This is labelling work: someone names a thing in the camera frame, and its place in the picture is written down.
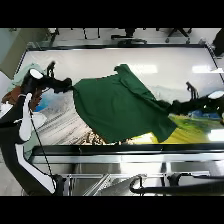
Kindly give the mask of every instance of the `white floor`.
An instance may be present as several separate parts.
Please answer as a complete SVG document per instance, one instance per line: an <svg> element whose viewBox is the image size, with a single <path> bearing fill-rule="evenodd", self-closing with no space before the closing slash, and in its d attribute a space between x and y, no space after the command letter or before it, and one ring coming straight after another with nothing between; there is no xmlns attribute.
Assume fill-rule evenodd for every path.
<svg viewBox="0 0 224 224"><path fill-rule="evenodd" d="M190 37L195 40L199 40L200 38L205 38L209 43L212 43L215 35L220 30L220 28L193 28ZM59 28L60 35L56 36L55 41L64 41L64 40L83 40L84 34L82 28L74 28L71 30L70 28ZM148 38L164 38L169 33L169 29L161 28L161 31L156 31L155 28L147 28L145 31L142 29L137 29L134 37L141 38L141 37L148 37ZM121 34L124 35L124 30L112 29L112 28L101 28L100 29L100 39L108 40L112 34ZM94 28L86 28L86 35L88 39L97 39L97 29ZM182 34L175 33L174 36L181 37ZM217 60L217 63L220 67L224 69L224 60ZM66 173L66 170L69 170L69 167L65 167L63 165L53 165L55 166L56 170L53 169L53 173ZM200 170L209 170L210 168L218 169L219 174L224 173L224 165L223 162L217 163L208 163L206 168L202 168L200 166ZM15 178L10 174L8 169L5 167L4 164L0 164L0 195L20 195L21 188L19 184L16 182Z"/></svg>

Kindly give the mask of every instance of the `robotic arm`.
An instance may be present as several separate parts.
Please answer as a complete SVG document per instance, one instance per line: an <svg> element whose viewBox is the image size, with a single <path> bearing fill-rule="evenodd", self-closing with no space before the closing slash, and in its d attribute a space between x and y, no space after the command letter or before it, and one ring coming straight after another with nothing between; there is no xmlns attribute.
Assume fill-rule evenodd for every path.
<svg viewBox="0 0 224 224"><path fill-rule="evenodd" d="M28 195L62 195L64 180L59 175L47 175L24 158L24 143L33 131L30 100L37 88L53 88L55 93L72 89L72 81L45 76L30 69L21 86L16 104L0 119L0 148L6 166Z"/></svg>

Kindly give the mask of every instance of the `tiled floor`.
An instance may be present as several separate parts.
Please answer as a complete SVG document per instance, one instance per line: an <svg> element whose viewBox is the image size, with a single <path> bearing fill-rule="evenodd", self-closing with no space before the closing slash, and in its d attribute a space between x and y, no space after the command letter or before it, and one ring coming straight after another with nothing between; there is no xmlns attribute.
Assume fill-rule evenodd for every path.
<svg viewBox="0 0 224 224"><path fill-rule="evenodd" d="M193 28L190 37L192 39L199 40L200 38L205 38L209 43L212 43L215 35L220 30L220 28ZM83 40L84 34L82 28L74 28L71 30L70 28L59 28L60 35L56 36L55 41L63 41L63 40ZM156 31L155 28L147 28L143 30L141 28L137 29L134 37L148 37L148 38L163 38L166 37L169 33L169 29L161 28L160 31ZM108 40L112 34L120 34L124 35L124 30L114 29L114 28L100 28L100 39ZM98 39L97 38L97 29L96 28L86 28L86 35L88 39ZM175 33L174 36L181 37L182 34ZM218 66L224 69L224 59L217 60ZM180 163L177 165L173 165L172 169L175 171L185 171L188 170L190 164L187 163L185 166L180 166ZM224 164L222 161L220 162L209 162L209 163L194 163L198 167L200 171L202 170L211 170L213 175L221 175L224 174ZM45 165L41 165L39 167L41 170L46 170ZM68 165L52 165L53 173L69 173L71 172L71 167ZM15 180L15 178L10 174L8 169L5 167L3 163L0 163L0 195L20 195L21 187Z"/></svg>

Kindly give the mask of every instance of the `cable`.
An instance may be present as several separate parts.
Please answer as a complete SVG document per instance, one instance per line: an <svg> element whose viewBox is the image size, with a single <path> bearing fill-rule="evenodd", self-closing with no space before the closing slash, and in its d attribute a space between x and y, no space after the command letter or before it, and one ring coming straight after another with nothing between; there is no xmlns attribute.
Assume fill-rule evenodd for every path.
<svg viewBox="0 0 224 224"><path fill-rule="evenodd" d="M48 162L48 159L47 159L47 156L46 156L46 154L45 154L45 151L44 151L44 148L43 148L43 146L42 146L42 143L41 143L41 141L40 141L40 138L39 138L39 135L38 135L38 133L37 133L37 130L36 130L36 128L35 128L35 125L34 125L34 122L33 122L33 118L32 118L32 115L31 115L32 112L31 112L30 108L29 108L29 112L30 112L31 123L32 123L32 125L33 125L34 131L35 131L35 133L36 133L36 135L37 135L38 141L39 141L39 143L40 143L40 147L41 147L41 149L42 149L42 151L43 151L45 160L46 160L47 165L48 165L48 169L49 169L50 177L51 177L51 180L52 180L52 183L53 183L53 186L54 186L54 190L56 190L55 183L54 183L54 178L53 178L53 175L52 175L52 172L51 172L51 167L50 167L50 164L49 164L49 162Z"/></svg>

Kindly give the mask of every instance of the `brown object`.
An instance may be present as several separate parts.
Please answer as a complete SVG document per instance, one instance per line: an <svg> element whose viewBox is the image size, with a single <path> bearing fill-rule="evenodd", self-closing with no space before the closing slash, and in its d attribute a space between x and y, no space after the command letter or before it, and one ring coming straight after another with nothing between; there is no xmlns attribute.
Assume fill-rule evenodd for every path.
<svg viewBox="0 0 224 224"><path fill-rule="evenodd" d="M11 92L8 92L3 98L2 103L6 103L7 101L9 104L14 105L16 104L18 97L21 93L20 86L15 87ZM42 90L37 89L34 95L32 96L32 99L30 101L30 109L34 111L36 107L39 105L42 97Z"/></svg>

